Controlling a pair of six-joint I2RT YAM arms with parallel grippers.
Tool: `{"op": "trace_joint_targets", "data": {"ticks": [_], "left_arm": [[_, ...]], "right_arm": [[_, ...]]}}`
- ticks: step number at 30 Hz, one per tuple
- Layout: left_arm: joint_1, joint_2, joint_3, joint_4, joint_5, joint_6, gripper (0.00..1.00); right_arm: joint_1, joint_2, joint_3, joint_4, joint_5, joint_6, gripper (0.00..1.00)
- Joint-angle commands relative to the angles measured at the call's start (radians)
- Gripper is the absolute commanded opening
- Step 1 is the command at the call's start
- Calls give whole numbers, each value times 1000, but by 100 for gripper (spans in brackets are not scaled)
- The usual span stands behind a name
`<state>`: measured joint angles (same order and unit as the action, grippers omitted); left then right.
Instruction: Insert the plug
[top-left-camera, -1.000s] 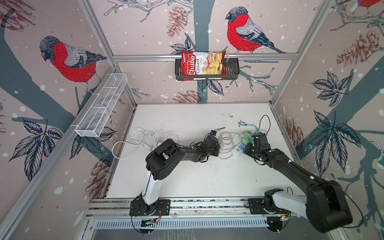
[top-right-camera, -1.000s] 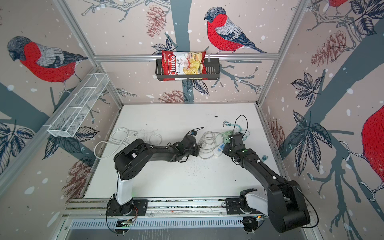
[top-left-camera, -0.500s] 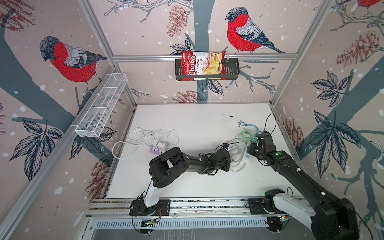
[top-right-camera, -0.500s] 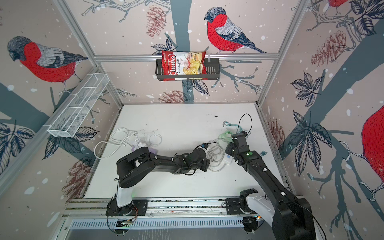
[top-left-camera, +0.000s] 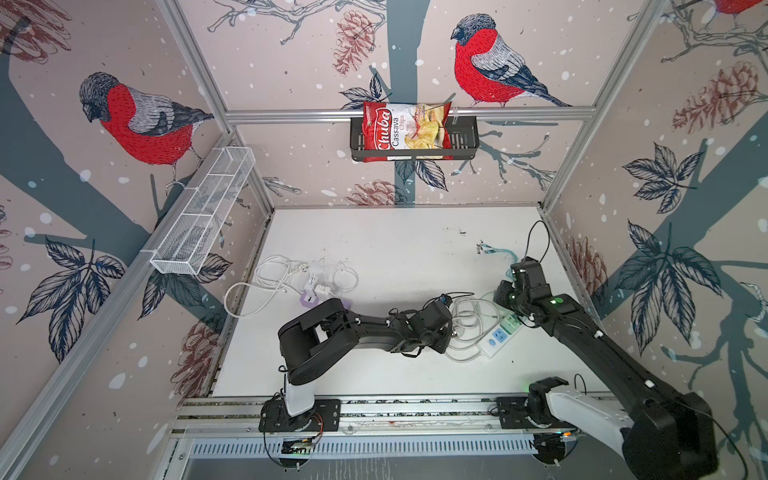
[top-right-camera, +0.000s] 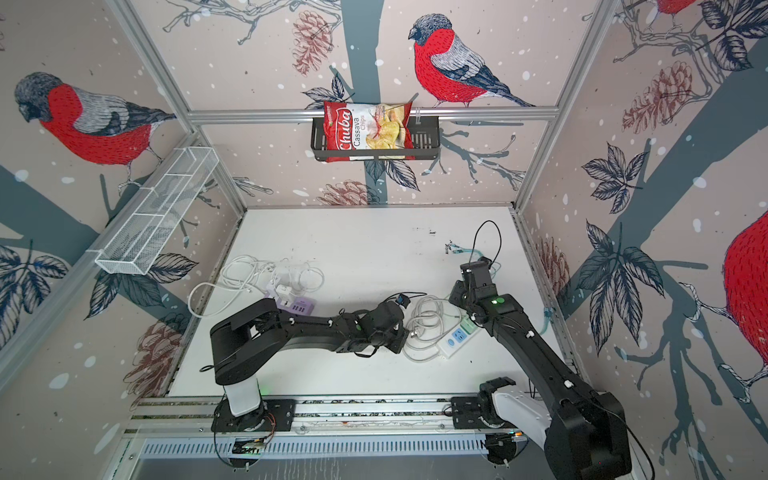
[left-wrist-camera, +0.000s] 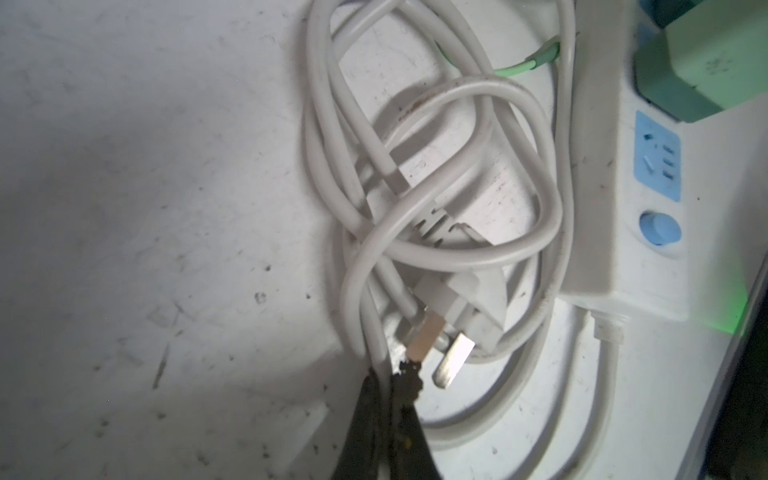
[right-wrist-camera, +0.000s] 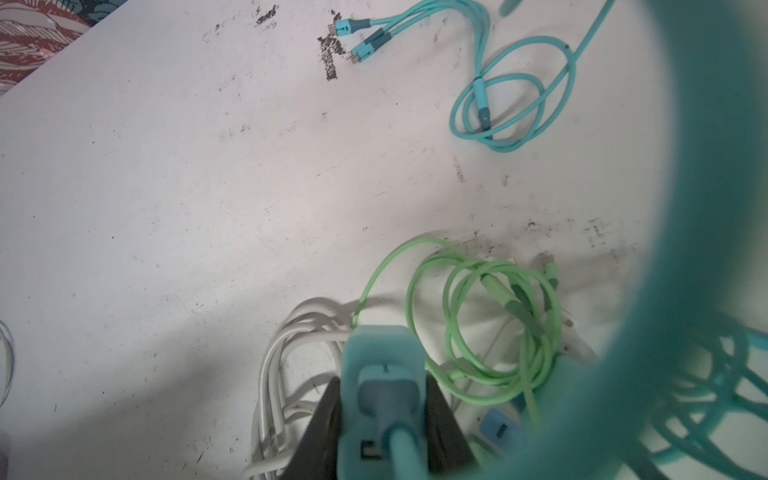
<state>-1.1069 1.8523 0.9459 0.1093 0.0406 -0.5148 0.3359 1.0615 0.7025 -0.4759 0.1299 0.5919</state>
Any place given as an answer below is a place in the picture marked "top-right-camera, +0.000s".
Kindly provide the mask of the white power strip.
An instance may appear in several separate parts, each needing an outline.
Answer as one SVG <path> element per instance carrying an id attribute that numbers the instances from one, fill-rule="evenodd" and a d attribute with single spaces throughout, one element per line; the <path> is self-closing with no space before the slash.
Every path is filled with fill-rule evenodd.
<path id="1" fill-rule="evenodd" d="M 469 318 L 462 318 L 459 323 L 446 332 L 438 341 L 440 355 L 449 359 L 455 355 L 479 330 L 479 327 Z"/>

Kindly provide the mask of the purple power strip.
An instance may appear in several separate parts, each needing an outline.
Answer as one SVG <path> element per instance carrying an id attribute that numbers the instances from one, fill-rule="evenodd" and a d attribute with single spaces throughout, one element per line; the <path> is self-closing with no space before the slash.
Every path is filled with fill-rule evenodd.
<path id="1" fill-rule="evenodd" d="M 315 308 L 315 301 L 307 297 L 295 297 L 292 300 L 277 300 L 277 307 L 292 314 L 310 316 Z"/>

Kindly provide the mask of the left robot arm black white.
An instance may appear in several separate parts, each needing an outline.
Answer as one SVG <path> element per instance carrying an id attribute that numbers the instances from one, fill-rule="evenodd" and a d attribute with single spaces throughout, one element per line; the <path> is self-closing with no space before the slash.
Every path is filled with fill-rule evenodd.
<path id="1" fill-rule="evenodd" d="M 410 303 L 408 295 L 397 293 L 371 310 L 314 317 L 280 309 L 274 299 L 263 298 L 218 322 L 210 330 L 212 369 L 230 414 L 263 416 L 257 372 L 282 350 L 320 349 L 361 358 L 382 348 L 400 353 L 409 336 L 404 317 Z"/>

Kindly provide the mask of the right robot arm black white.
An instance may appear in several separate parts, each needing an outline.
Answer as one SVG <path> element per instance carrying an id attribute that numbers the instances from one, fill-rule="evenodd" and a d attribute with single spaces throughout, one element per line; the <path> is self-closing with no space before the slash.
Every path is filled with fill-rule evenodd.
<path id="1" fill-rule="evenodd" d="M 611 393 L 595 391 L 535 331 L 519 302 L 498 292 L 490 261 L 461 265 L 452 305 L 502 345 L 540 395 L 534 400 L 512 380 L 489 382 L 484 393 L 493 424 L 509 422 L 544 452 L 557 479 L 616 479 L 632 470 L 624 409 Z"/>

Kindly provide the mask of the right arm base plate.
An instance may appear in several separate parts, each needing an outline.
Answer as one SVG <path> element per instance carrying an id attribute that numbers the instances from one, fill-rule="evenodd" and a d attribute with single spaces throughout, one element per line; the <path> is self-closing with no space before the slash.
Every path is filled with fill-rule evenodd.
<path id="1" fill-rule="evenodd" d="M 517 425 L 502 420 L 489 400 L 479 396 L 454 396 L 450 399 L 448 416 L 456 430 L 512 429 Z"/>

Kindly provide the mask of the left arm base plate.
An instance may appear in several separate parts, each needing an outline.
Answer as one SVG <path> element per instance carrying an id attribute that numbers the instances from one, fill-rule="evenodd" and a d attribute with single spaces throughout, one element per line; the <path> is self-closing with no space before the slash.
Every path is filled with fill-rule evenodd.
<path id="1" fill-rule="evenodd" d="M 229 400 L 224 397 L 213 413 L 211 431 L 214 433 L 288 432 L 291 430 L 297 402 L 288 398 L 262 400 L 255 410 L 235 416 Z"/>

